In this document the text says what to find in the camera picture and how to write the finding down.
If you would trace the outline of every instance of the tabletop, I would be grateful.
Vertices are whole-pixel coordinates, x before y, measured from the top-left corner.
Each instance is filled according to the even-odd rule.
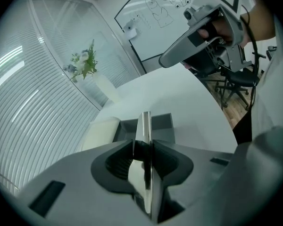
[[[199,149],[233,153],[237,142],[220,106],[181,64],[160,68],[117,88],[121,101],[108,101],[95,121],[136,119],[142,112],[171,113],[175,142]]]

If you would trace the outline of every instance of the black trousers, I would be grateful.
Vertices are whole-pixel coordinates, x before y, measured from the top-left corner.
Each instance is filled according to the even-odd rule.
[[[237,143],[242,144],[252,141],[251,134],[251,109],[243,116],[238,124],[233,129],[233,133],[236,137]]]

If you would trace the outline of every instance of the flower arrangement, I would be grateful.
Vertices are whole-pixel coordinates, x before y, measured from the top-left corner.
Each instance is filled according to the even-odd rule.
[[[76,82],[76,76],[83,75],[83,79],[87,74],[94,74],[97,72],[95,66],[98,61],[95,60],[95,51],[93,51],[94,40],[92,40],[89,49],[83,50],[81,54],[75,53],[72,55],[71,64],[67,65],[64,70],[67,70],[73,77],[71,80]]]

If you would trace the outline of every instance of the open gray tray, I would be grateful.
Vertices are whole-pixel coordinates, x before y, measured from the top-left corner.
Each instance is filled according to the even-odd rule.
[[[135,139],[137,119],[120,121],[113,142]],[[175,143],[172,115],[152,116],[152,138]]]

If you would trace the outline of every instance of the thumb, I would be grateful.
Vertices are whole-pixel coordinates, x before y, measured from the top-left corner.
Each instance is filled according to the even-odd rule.
[[[200,34],[200,36],[204,39],[208,38],[208,31],[206,31],[205,29],[198,29],[198,33]]]

